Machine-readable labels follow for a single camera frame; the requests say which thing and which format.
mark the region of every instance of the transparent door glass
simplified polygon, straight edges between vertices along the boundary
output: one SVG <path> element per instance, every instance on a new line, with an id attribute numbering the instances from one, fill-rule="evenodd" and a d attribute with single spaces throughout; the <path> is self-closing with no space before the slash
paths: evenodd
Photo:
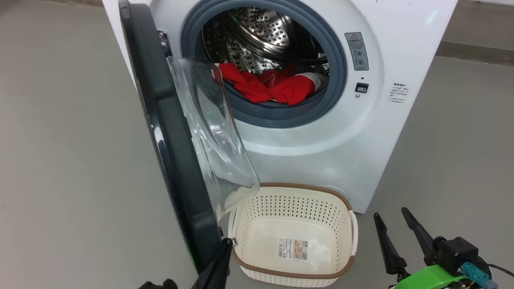
<path id="1" fill-rule="evenodd" d="M 168 57 L 168 64 L 219 220 L 257 193 L 259 179 L 230 113 L 218 67 L 173 57 Z"/>

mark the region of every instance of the laundry basket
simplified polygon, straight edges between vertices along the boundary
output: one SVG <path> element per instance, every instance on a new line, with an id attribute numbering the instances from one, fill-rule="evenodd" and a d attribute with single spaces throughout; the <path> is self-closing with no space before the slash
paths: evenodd
<path id="1" fill-rule="evenodd" d="M 325 287 L 352 266 L 357 219 L 349 202 L 326 188 L 262 183 L 251 200 L 230 214 L 232 256 L 250 278 Z"/>

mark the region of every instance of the black cable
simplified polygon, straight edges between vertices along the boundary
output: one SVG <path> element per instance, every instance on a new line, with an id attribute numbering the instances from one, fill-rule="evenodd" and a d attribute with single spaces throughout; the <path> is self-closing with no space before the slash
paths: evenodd
<path id="1" fill-rule="evenodd" d="M 509 271 L 507 269 L 501 268 L 500 266 L 496 266 L 494 264 L 487 264 L 487 263 L 485 263 L 485 264 L 489 267 L 496 268 L 496 269 L 503 271 L 504 273 L 507 273 L 507 274 L 511 275 L 512 277 L 514 277 L 514 273 L 512 273 L 511 271 Z"/>

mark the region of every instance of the red garment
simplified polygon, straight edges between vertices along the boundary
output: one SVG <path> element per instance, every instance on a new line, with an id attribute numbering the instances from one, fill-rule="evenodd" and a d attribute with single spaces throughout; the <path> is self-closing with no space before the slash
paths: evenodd
<path id="1" fill-rule="evenodd" d="M 240 72 L 233 63 L 222 63 L 219 69 L 223 78 L 230 80 L 235 88 L 253 103 L 276 99 L 279 103 L 294 105 L 316 91 L 316 85 L 310 77 L 292 76 L 294 74 L 292 65 L 282 70 L 266 70 L 259 77 L 248 71 Z"/>

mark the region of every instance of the basket handle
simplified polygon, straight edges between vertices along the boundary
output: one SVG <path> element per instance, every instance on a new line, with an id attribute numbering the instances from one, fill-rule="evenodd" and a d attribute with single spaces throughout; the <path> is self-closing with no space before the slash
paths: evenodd
<path id="1" fill-rule="evenodd" d="M 349 211 L 350 216 L 352 216 L 352 256 L 355 256 L 355 253 L 357 252 L 357 243 L 359 241 L 359 226 L 357 225 L 357 217 L 355 216 L 355 213 L 353 211 Z"/>
<path id="2" fill-rule="evenodd" d="M 235 230 L 235 212 L 237 211 L 237 208 L 230 211 L 230 217 L 228 219 L 228 237 L 234 238 L 234 230 Z"/>

